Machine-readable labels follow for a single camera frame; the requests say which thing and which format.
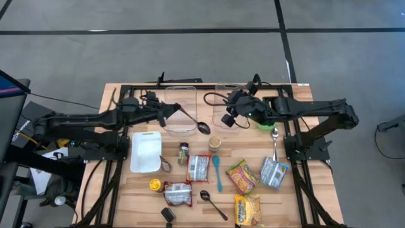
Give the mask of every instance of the silver spoon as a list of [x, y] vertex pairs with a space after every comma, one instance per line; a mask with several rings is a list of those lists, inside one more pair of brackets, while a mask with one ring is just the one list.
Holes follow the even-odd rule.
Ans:
[[218, 213], [221, 215], [221, 217], [222, 217], [225, 221], [228, 220], [228, 217], [227, 217], [224, 213], [222, 213], [221, 210], [218, 209], [218, 208], [214, 205], [214, 203], [211, 201], [211, 198], [209, 197], [209, 193], [208, 193], [207, 191], [202, 190], [202, 191], [200, 192], [200, 196], [201, 196], [201, 199], [210, 202], [210, 203], [215, 207], [215, 209], [218, 211]]
[[209, 128], [208, 124], [204, 122], [198, 122], [194, 118], [192, 118], [183, 108], [180, 108], [180, 111], [187, 115], [190, 119], [192, 119], [197, 124], [197, 129], [203, 134], [210, 134], [211, 129]]
[[273, 153], [273, 161], [277, 162], [277, 138], [278, 138], [278, 129], [275, 127], [271, 132], [271, 136], [273, 136], [274, 140], [274, 153]]

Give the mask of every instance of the blue spoon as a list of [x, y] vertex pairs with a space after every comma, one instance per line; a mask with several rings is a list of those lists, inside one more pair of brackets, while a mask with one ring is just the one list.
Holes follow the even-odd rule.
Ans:
[[217, 155], [213, 156], [213, 164], [216, 170], [216, 178], [218, 179], [218, 191], [222, 192], [222, 184], [220, 179], [220, 157]]

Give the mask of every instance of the computer monitor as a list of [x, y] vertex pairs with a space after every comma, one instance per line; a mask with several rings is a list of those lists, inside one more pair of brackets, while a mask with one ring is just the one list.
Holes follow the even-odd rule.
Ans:
[[0, 98], [9, 98], [30, 93], [31, 90], [0, 70]]

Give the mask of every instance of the snack bag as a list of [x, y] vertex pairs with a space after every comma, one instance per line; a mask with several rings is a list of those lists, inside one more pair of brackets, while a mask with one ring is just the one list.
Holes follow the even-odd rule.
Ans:
[[235, 223], [245, 226], [261, 223], [260, 195], [235, 196]]
[[163, 186], [163, 196], [169, 206], [187, 204], [192, 207], [191, 182], [172, 183], [165, 181]]
[[208, 182], [208, 165], [211, 155], [189, 155], [187, 181]]
[[242, 195], [250, 193], [259, 184], [259, 180], [253, 176], [245, 159], [228, 170], [227, 175]]
[[288, 165], [273, 161], [271, 158], [266, 157], [265, 162], [260, 171], [260, 180], [263, 184], [280, 190], [281, 182], [283, 181], [285, 173], [289, 169]]

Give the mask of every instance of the white paper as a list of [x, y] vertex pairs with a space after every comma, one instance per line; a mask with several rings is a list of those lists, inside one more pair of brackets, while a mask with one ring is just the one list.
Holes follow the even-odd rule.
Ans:
[[[57, 160], [58, 158], [54, 156], [54, 153], [59, 152], [63, 154], [63, 156], [68, 156], [68, 148], [60, 148], [51, 152], [44, 154], [43, 156], [46, 158], [50, 158], [52, 160]], [[37, 190], [38, 195], [42, 195], [45, 193], [46, 186], [52, 176], [52, 174], [44, 172], [42, 170], [38, 170], [36, 168], [30, 168], [32, 178], [34, 179], [35, 189]]]

